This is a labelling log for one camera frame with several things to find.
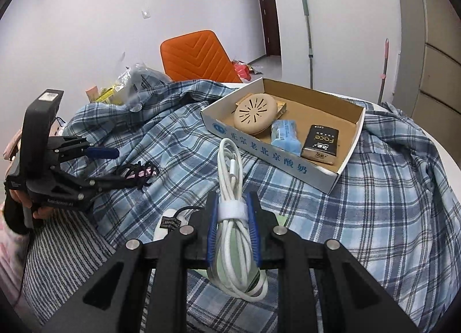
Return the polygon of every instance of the cardboard box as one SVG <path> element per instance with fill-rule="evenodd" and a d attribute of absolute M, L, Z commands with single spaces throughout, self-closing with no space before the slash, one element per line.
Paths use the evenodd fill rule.
<path fill-rule="evenodd" d="M 249 93 L 268 93 L 287 103 L 280 119 L 295 120 L 297 137 L 304 144 L 311 125 L 339 130 L 337 159 L 333 165 L 310 161 L 271 145 L 271 128 L 251 136 L 234 127 L 236 104 Z M 205 127 L 220 138 L 232 139 L 244 149 L 324 193 L 338 181 L 358 142 L 365 108 L 339 97 L 276 80 L 260 78 L 222 97 L 201 111 Z"/>

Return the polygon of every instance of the orange chair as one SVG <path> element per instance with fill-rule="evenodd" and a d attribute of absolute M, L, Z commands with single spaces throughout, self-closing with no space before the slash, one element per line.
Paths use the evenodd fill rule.
<path fill-rule="evenodd" d="M 160 45 L 163 68 L 173 81 L 210 79 L 241 83 L 234 66 L 213 31 L 197 31 Z"/>

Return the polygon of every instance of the cabinet door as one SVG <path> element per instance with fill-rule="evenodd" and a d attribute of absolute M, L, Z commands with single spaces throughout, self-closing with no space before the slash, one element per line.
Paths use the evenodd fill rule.
<path fill-rule="evenodd" d="M 461 65 L 426 46 L 421 91 L 461 112 Z"/>
<path fill-rule="evenodd" d="M 461 160 L 461 115 L 420 92 L 413 120 L 439 141 L 453 160 Z"/>
<path fill-rule="evenodd" d="M 426 42 L 461 63 L 461 20 L 449 0 L 425 0 Z"/>

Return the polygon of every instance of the floor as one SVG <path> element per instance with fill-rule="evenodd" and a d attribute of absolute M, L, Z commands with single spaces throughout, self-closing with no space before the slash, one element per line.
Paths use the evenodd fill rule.
<path fill-rule="evenodd" d="M 271 78 L 274 80 L 282 80 L 282 57 L 281 56 L 264 56 L 251 64 L 256 71 L 262 74 L 252 74 L 251 82 L 258 78 Z"/>

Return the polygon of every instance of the plastic bag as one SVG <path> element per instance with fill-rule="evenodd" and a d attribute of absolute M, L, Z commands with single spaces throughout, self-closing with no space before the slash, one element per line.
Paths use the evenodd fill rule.
<path fill-rule="evenodd" d="M 250 69 L 245 63 L 233 62 L 234 70 L 237 72 L 238 76 L 246 80 L 251 80 Z"/>
<path fill-rule="evenodd" d="M 296 137 L 296 122 L 276 120 L 272 124 L 271 144 L 285 151 L 301 155 L 301 142 Z"/>
<path fill-rule="evenodd" d="M 139 112 L 144 103 L 151 95 L 151 88 L 147 77 L 153 77 L 163 83 L 171 83 L 172 79 L 166 74 L 149 69 L 143 63 L 137 63 L 129 67 L 116 83 L 101 91 L 100 97 L 95 101 L 108 104 L 125 105 L 131 112 Z"/>

